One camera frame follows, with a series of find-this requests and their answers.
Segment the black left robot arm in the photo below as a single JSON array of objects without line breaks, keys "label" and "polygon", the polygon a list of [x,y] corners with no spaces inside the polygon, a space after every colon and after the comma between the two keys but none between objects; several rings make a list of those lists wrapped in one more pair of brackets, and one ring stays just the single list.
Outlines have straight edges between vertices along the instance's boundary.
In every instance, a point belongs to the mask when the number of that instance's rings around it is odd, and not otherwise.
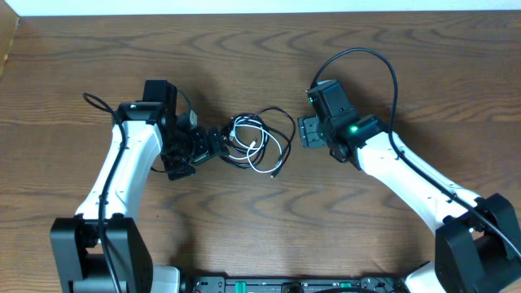
[{"label": "black left robot arm", "polygon": [[112,142],[99,176],[72,217],[55,220],[50,241],[64,292],[192,292],[177,267],[154,265],[136,221],[147,178],[157,159],[169,180],[195,174],[196,166],[228,150],[216,127],[196,114],[176,114],[177,87],[148,80],[142,99],[111,109],[85,93],[84,100],[112,116]]}]

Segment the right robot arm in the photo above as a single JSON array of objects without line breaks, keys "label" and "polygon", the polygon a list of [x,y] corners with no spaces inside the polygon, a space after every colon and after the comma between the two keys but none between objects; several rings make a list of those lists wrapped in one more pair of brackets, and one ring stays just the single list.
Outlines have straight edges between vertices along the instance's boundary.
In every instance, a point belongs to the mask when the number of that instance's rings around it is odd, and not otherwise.
[{"label": "right robot arm", "polygon": [[307,91],[315,116],[299,119],[306,148],[327,146],[391,189],[435,235],[435,259],[401,281],[406,292],[499,292],[520,278],[520,228],[513,205],[483,198],[414,154],[376,116],[360,117],[337,80]]}]

